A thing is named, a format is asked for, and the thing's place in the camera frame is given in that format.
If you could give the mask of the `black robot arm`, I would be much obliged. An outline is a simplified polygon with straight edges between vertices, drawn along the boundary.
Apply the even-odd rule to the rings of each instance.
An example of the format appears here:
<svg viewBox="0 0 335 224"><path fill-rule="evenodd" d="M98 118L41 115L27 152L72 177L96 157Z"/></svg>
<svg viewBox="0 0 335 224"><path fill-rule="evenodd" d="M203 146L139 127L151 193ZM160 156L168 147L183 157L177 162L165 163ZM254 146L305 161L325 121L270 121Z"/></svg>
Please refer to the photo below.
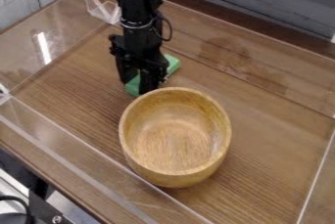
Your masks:
<svg viewBox="0 0 335 224"><path fill-rule="evenodd" d="M168 75L169 61L161 53L164 23L163 0L117 0L123 10L124 34L109 36L110 53L121 81L128 84L140 75L140 94L159 88Z"/></svg>

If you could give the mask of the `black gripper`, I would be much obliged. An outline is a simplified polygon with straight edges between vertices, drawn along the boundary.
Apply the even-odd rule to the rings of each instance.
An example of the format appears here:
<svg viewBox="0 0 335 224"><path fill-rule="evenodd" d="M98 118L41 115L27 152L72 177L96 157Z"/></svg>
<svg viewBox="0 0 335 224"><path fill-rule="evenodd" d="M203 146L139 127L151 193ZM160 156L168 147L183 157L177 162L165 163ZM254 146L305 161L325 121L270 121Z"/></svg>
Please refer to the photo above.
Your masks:
<svg viewBox="0 0 335 224"><path fill-rule="evenodd" d="M121 81L131 82L140 70L141 94L159 87L161 71L169 65L161 53L163 42L171 40L164 37L163 23L164 19L151 19L148 22L121 19L124 34L109 36Z"/></svg>

